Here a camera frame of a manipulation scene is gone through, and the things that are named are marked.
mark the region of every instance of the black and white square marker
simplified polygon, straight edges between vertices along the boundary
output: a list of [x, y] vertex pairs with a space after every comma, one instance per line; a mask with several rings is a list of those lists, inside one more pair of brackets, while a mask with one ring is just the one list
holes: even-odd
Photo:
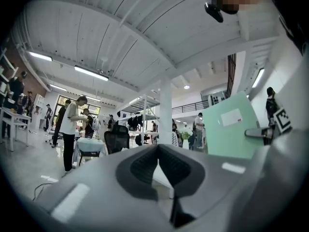
[[274, 119], [281, 133], [291, 127], [291, 121], [284, 108], [281, 108], [274, 114]]

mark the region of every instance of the cable on floor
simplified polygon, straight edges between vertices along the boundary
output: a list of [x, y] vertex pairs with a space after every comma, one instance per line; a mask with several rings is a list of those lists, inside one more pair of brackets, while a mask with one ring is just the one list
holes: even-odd
[[43, 184], [40, 184], [39, 186], [37, 186], [37, 187], [35, 188], [35, 190], [34, 190], [34, 198], [33, 198], [32, 201], [34, 201], [34, 200], [36, 199], [36, 193], [35, 193], [35, 191], [36, 191], [39, 187], [41, 187], [41, 186], [43, 186], [43, 185], [53, 185], [53, 184], [54, 184], [54, 183], [43, 183]]

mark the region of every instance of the black cable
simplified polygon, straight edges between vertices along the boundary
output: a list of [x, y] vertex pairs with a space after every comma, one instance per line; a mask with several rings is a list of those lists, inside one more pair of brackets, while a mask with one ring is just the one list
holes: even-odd
[[39, 187], [41, 187], [41, 186], [43, 186], [43, 185], [52, 185], [53, 183], [43, 183], [43, 184], [40, 184], [39, 186], [37, 186], [36, 188], [35, 188], [35, 190], [34, 190], [34, 198], [33, 198], [33, 200], [32, 201], [34, 201], [35, 200], [35, 198], [36, 198], [36, 195], [35, 195], [35, 191], [39, 188]]

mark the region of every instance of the column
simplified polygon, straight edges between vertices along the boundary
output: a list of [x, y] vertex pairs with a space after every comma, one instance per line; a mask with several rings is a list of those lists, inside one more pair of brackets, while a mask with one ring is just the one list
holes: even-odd
[[160, 82], [160, 144], [172, 144], [172, 93], [168, 77]]

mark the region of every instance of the chair backrest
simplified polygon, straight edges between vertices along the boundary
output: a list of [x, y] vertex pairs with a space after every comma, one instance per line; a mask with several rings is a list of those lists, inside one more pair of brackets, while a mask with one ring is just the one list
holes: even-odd
[[122, 148], [129, 148], [129, 131], [125, 126], [114, 125], [112, 131], [104, 133], [108, 154], [120, 152]]
[[178, 138], [177, 138], [177, 134], [173, 131], [172, 132], [172, 145], [178, 147]]

